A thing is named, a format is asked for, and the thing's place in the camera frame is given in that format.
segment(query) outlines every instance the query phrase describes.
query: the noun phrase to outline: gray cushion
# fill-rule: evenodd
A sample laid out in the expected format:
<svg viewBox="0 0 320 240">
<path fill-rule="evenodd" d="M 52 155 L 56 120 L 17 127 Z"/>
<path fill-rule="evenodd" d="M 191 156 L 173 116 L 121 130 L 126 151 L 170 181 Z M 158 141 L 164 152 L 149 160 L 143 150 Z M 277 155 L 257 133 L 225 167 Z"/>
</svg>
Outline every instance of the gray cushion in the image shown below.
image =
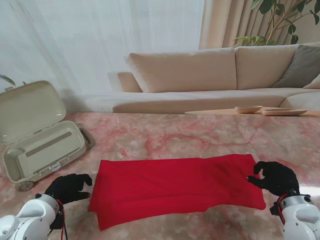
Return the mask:
<svg viewBox="0 0 320 240">
<path fill-rule="evenodd" d="M 320 74 L 320 47 L 299 45 L 291 65 L 272 88 L 303 88 Z"/>
</svg>

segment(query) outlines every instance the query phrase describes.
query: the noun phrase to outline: marble surface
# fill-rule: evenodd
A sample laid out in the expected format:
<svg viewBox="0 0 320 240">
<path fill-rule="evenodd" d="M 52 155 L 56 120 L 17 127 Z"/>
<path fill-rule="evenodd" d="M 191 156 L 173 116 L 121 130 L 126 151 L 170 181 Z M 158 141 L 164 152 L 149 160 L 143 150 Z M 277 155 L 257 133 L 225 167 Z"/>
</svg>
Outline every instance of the marble surface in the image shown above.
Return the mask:
<svg viewBox="0 0 320 240">
<path fill-rule="evenodd" d="M 28 192 L 16 192 L 0 162 L 0 217 L 17 214 L 58 176 L 88 173 L 93 180 L 100 159 L 209 158 L 252 154 L 256 161 L 278 161 L 292 168 L 301 193 L 320 206 L 320 119 L 224 115 L 73 113 L 66 119 L 84 126 L 96 146 L 81 158 L 42 179 Z M 6 146 L 0 146 L 0 153 Z M 92 192 L 93 186 L 85 189 Z M 65 206 L 70 240 L 282 240 L 282 223 L 269 208 L 277 199 L 263 191 L 265 210 L 220 205 L 206 212 L 169 214 L 99 231 L 90 200 Z M 60 239 L 60 231 L 50 235 Z"/>
</svg>

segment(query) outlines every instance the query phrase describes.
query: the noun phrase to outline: sofa armrest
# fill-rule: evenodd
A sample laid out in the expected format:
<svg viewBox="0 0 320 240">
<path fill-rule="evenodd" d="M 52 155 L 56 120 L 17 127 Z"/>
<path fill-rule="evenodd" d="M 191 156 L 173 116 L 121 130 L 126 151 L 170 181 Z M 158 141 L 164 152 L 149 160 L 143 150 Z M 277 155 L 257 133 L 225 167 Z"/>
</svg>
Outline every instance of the sofa armrest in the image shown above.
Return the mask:
<svg viewBox="0 0 320 240">
<path fill-rule="evenodd" d="M 117 77 L 120 81 L 122 90 L 126 93 L 142 93 L 139 84 L 131 72 L 119 72 Z"/>
</svg>

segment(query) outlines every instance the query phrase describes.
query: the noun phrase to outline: red cable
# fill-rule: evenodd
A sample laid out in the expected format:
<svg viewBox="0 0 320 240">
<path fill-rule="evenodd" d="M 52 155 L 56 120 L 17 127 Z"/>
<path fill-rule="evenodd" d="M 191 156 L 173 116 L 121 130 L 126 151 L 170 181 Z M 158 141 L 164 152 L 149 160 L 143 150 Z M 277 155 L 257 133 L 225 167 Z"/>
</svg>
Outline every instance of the red cable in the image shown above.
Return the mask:
<svg viewBox="0 0 320 240">
<path fill-rule="evenodd" d="M 280 217 L 280 219 L 281 219 L 281 221 L 282 221 L 282 223 L 283 224 L 285 224 L 286 223 L 286 220 L 285 220 L 285 218 L 284 218 L 284 216 L 283 216 L 283 214 L 282 214 L 282 210 L 281 210 L 281 207 L 280 207 L 280 202 L 287 196 L 288 194 L 284 194 L 283 196 L 281 196 L 281 197 L 279 197 L 279 199 L 278 199 L 278 212 L 279 212 L 279 217 Z"/>
<path fill-rule="evenodd" d="M 62 228 L 61 228 L 61 240 L 64 239 L 64 226 L 62 225 Z"/>
<path fill-rule="evenodd" d="M 61 206 L 63 206 L 62 202 L 57 199 L 56 200 Z M 65 209 L 62 207 L 62 214 L 63 214 L 63 222 L 65 221 Z M 62 228 L 61 228 L 61 240 L 64 239 L 64 224 L 62 224 Z"/>
</svg>

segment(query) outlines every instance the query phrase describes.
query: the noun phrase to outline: plastic container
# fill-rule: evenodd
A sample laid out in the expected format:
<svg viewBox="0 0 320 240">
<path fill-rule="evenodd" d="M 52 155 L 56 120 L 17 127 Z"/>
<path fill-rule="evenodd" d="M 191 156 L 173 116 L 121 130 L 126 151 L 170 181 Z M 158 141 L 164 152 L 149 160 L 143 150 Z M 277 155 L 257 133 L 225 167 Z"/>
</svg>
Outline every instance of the plastic container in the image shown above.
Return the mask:
<svg viewBox="0 0 320 240">
<path fill-rule="evenodd" d="M 83 134 L 48 81 L 37 81 L 0 94 L 0 143 L 9 179 L 36 182 L 86 151 Z"/>
</svg>

